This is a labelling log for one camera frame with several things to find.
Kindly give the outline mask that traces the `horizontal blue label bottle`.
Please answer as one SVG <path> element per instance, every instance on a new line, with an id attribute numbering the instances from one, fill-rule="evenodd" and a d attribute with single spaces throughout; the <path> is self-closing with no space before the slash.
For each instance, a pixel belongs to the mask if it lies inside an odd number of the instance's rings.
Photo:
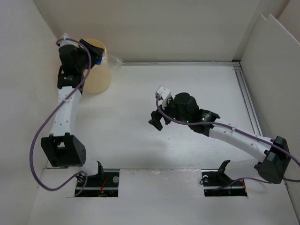
<path id="1" fill-rule="evenodd" d="M 108 53 L 103 53 L 102 57 L 97 61 L 97 65 L 109 68 L 110 70 L 120 70 L 123 60 L 119 57 Z"/>

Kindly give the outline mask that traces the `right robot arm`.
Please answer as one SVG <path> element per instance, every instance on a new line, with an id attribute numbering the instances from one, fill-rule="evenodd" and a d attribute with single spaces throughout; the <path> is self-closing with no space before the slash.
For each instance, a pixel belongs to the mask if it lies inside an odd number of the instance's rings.
<path id="1" fill-rule="evenodd" d="M 155 93 L 157 109 L 151 113 L 149 124 L 162 130 L 161 120 L 188 126 L 195 133 L 232 145 L 254 157 L 254 166 L 266 182 L 279 184 L 290 163 L 286 139 L 251 135 L 225 122 L 218 114 L 199 108 L 196 99 L 186 92 L 174 97 L 169 90 L 160 87 Z"/>

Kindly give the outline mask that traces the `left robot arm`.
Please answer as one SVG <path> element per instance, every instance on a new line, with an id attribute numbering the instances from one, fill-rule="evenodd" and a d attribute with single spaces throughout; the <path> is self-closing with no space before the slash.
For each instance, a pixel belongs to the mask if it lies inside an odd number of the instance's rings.
<path id="1" fill-rule="evenodd" d="M 87 159 L 85 146 L 75 136 L 75 119 L 84 86 L 84 71 L 102 61 L 104 49 L 81 39 L 78 44 L 65 38 L 58 43 L 61 67 L 58 73 L 58 104 L 54 122 L 41 147 L 52 167 L 80 167 L 94 186 L 104 182 L 98 161 Z"/>

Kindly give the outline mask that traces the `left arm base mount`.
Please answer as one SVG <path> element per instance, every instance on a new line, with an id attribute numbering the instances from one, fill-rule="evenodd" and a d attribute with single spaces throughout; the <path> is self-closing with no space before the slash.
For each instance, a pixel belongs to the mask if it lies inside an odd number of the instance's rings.
<path id="1" fill-rule="evenodd" d="M 84 173 L 76 176 L 75 197 L 118 197 L 120 170 L 104 169 L 99 161 L 84 165 Z"/>

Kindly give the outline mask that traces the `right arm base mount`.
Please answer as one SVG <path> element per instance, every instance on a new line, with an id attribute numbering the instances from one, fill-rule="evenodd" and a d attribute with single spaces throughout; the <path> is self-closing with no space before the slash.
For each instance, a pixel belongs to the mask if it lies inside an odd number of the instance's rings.
<path id="1" fill-rule="evenodd" d="M 217 169 L 202 169 L 199 184 L 203 186 L 205 197 L 248 196 L 243 179 L 231 184 L 233 180 L 225 174 L 229 163 L 230 160 L 225 160 Z"/>

